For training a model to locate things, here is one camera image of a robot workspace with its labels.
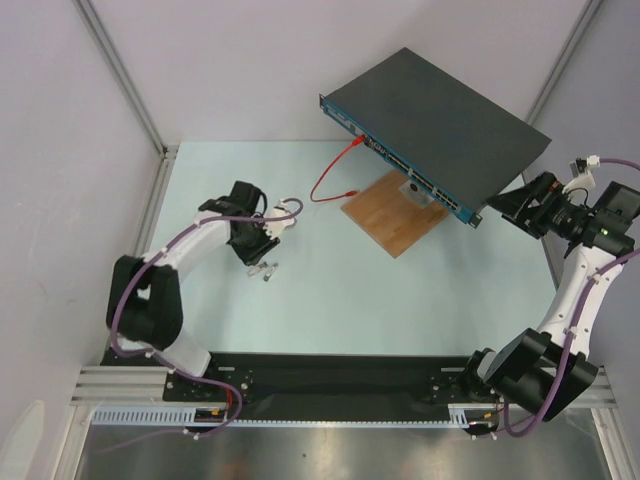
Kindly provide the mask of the silver SFP module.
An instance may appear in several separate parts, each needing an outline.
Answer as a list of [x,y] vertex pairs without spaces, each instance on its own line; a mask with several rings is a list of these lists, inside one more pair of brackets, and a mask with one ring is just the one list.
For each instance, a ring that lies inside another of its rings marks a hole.
[[273,263],[272,265],[270,265],[265,272],[263,280],[265,282],[268,282],[273,277],[273,275],[275,274],[278,268],[279,268],[278,263]]
[[249,277],[253,277],[253,276],[257,275],[258,273],[266,270],[267,268],[268,268],[268,264],[266,262],[262,262],[262,263],[260,263],[258,265],[252,266],[248,270],[247,275]]

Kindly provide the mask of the blue black network switch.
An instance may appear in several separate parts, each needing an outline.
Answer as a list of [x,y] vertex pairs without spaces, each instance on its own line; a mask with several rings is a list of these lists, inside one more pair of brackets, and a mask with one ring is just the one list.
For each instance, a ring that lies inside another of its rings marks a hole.
[[408,48],[320,96],[319,106],[472,227],[551,142]]

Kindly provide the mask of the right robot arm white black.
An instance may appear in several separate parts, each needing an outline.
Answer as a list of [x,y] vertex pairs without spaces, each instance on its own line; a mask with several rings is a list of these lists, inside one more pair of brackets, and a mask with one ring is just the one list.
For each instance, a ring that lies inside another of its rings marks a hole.
[[613,281],[638,255],[627,232],[639,216],[638,191],[610,183],[593,206],[574,204],[550,172],[497,195],[489,205],[535,239],[549,232],[568,243],[554,299],[537,328],[527,328],[500,351],[470,357],[458,383],[473,402],[503,398],[548,422],[590,387],[594,321]]

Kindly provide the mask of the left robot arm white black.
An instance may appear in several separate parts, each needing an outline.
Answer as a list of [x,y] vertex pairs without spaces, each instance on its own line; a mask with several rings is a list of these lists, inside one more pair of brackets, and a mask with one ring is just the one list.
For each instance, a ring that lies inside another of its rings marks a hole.
[[193,221],[165,247],[143,256],[121,256],[114,265],[106,325],[113,348],[124,338],[187,373],[185,388],[199,400],[214,397],[219,374],[209,369],[212,356],[184,327],[181,282],[205,256],[229,246],[253,267],[280,243],[295,218],[279,202],[259,212],[266,195],[237,181],[231,192],[198,207]]

